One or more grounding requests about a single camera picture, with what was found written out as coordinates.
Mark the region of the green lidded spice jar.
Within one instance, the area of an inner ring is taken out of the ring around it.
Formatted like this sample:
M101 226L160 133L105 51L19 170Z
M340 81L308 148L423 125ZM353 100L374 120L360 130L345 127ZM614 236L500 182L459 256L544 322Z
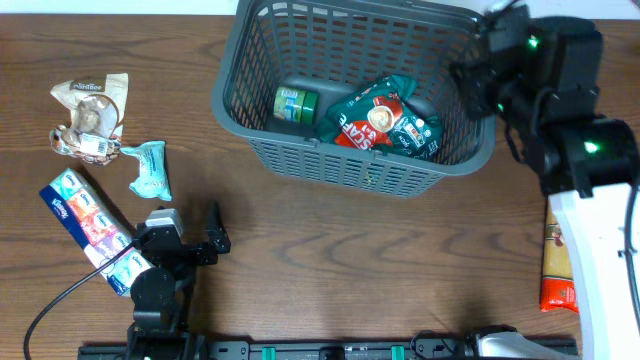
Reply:
M316 92L280 86L275 93L273 115L286 122L311 125L318 99Z

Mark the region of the green red coffee sachet bag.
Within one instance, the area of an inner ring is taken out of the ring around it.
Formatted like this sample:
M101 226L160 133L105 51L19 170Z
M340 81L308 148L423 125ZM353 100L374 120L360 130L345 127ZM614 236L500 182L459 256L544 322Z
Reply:
M379 78L331 105L315 135L324 143L429 161L443 127L436 115L421 117L408 106L416 88L411 77Z

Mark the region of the orange spaghetti packet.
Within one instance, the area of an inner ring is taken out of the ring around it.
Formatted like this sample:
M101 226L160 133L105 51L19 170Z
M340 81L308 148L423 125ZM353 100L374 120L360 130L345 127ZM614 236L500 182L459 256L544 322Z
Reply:
M545 213L539 307L542 312L566 309L579 313L568 247L550 201Z

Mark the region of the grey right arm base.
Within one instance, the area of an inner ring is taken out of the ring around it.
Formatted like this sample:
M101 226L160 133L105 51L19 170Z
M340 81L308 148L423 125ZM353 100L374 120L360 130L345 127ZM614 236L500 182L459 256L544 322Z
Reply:
M466 343L475 357L507 359L556 359L562 357L547 347L527 340L514 327L492 325L472 331Z

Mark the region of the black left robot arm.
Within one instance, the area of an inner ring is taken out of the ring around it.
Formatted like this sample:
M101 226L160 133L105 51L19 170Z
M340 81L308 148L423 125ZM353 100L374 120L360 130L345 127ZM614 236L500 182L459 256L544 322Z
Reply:
M208 211L207 240L185 244L184 226L175 209L151 212L136 226L133 245L152 267L139 274L130 289L134 323L128 330L126 359L207 359L205 336L188 327L197 270L215 265L231 250L218 203Z

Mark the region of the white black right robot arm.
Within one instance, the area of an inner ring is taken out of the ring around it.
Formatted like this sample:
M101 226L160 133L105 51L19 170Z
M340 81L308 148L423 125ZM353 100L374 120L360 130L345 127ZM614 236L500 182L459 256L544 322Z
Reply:
M603 38L587 19L511 1L479 20L477 60L450 72L467 116L505 122L568 248L585 359L639 355L639 148L596 110Z

